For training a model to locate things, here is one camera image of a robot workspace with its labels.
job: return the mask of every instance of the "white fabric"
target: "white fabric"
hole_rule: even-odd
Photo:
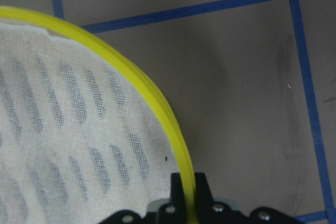
[[[72,40],[0,24],[0,223],[144,215],[178,172],[135,88]]]

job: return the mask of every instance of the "black clamp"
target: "black clamp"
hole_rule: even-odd
[[[204,173],[195,173],[196,212],[199,224],[301,224],[272,208],[260,207],[244,216],[231,201],[214,200]],[[100,224],[186,224],[186,208],[179,173],[171,175],[170,198],[150,203],[141,218],[130,210],[122,210]]]

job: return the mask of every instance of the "metal bolt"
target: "metal bolt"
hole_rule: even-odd
[[[134,220],[134,217],[131,215],[125,215],[121,219],[122,223],[131,223],[133,220]]]
[[[271,215],[267,212],[260,212],[258,214],[258,217],[262,220],[270,220],[271,219]]]
[[[223,212],[224,211],[224,206],[222,204],[216,203],[213,205],[212,209],[215,212]]]
[[[165,211],[167,214],[173,214],[176,211],[176,207],[174,205],[168,205]]]

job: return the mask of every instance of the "yellow rim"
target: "yellow rim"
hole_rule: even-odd
[[[57,32],[91,49],[123,74],[143,96],[165,130],[180,168],[189,223],[195,222],[195,178],[192,163],[180,127],[158,87],[131,61],[85,30],[39,12],[0,6],[0,18],[28,22]]]

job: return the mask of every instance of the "gray floor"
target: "gray floor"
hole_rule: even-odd
[[[215,0],[63,0],[76,25]],[[336,196],[336,4],[300,0]],[[0,0],[53,14],[51,0]],[[163,91],[196,171],[242,212],[324,210],[289,1],[277,0],[97,34]]]

